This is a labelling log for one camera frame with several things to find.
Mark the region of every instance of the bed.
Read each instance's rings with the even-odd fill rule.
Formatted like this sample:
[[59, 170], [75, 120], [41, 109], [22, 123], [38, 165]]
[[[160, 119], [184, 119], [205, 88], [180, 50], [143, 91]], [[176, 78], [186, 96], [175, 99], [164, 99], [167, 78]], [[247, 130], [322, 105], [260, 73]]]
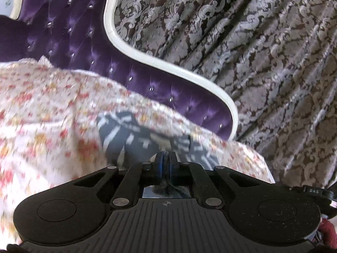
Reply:
[[[125, 43], [116, 3], [13, 0], [11, 18], [0, 16], [0, 248], [20, 242], [12, 214], [21, 200], [107, 160], [121, 169], [149, 160], [153, 142], [206, 169], [274, 182], [263, 157], [232, 141], [238, 115], [225, 91]], [[124, 133], [106, 126], [114, 122]], [[115, 137], [124, 138], [117, 152]]]

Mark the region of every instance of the circular pad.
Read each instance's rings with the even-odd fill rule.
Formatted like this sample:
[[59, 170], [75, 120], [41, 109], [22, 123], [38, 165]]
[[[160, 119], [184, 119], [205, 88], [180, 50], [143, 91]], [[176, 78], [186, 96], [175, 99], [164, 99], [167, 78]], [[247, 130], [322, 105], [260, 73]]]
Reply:
[[296, 215], [296, 207], [284, 200], [267, 200], [259, 204], [258, 212], [270, 221], [285, 222]]
[[272, 185], [241, 189], [229, 217], [247, 238], [279, 246], [310, 240], [321, 221], [318, 206], [308, 197]]
[[76, 205], [67, 200], [51, 200], [37, 209], [37, 214], [47, 222], [62, 222], [76, 213]]

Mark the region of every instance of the red fabric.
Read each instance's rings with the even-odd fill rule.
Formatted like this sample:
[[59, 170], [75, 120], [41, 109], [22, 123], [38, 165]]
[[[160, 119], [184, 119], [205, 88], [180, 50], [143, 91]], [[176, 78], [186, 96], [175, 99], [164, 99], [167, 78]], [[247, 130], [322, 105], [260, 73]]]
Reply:
[[327, 219], [323, 219], [318, 230], [323, 234], [323, 242], [325, 245], [333, 249], [337, 248], [337, 234], [334, 225]]

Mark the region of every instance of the metal screw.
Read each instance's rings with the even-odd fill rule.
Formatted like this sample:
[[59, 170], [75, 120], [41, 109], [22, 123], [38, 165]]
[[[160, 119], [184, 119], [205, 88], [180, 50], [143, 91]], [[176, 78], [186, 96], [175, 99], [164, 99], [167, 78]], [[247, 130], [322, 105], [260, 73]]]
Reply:
[[125, 206], [129, 203], [130, 201], [126, 198], [116, 198], [112, 201], [112, 203], [115, 205], [115, 206]]
[[149, 161], [142, 162], [142, 165], [144, 165], [144, 167], [143, 167], [144, 171], [149, 171], [149, 170], [152, 169], [152, 164]]
[[222, 201], [218, 198], [208, 198], [206, 200], [206, 204], [210, 205], [210, 206], [218, 206], [218, 205], [222, 204]]

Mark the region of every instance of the gray striped fabric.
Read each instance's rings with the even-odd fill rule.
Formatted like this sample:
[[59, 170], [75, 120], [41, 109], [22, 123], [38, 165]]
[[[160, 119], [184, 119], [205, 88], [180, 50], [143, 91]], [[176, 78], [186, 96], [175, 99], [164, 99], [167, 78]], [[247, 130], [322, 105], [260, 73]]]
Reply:
[[199, 163], [204, 169], [213, 170], [219, 165], [217, 157], [189, 135], [168, 137], [150, 130], [139, 125], [129, 111], [99, 114], [97, 126], [108, 164], [119, 169], [149, 161], [161, 150], [175, 151], [180, 162]]

